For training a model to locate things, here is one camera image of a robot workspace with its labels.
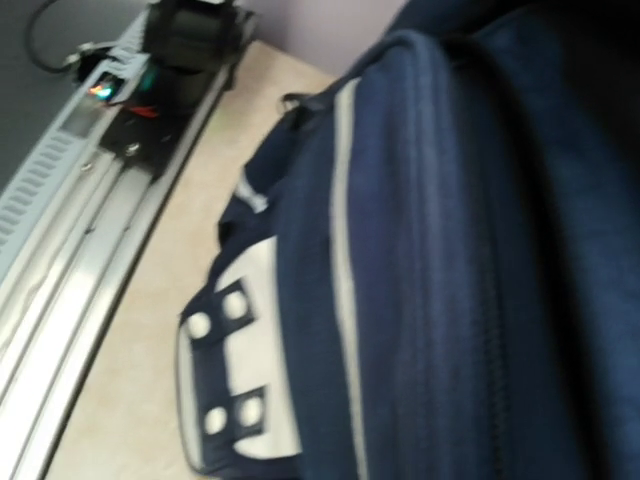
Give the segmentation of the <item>navy blue backpack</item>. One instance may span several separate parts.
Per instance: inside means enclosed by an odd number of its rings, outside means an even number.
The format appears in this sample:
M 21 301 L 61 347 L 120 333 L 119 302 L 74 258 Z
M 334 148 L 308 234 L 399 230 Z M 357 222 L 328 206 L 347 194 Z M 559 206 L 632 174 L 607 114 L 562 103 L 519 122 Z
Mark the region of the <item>navy blue backpack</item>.
M 639 5 L 411 1 L 244 166 L 176 342 L 220 479 L 639 475 Z

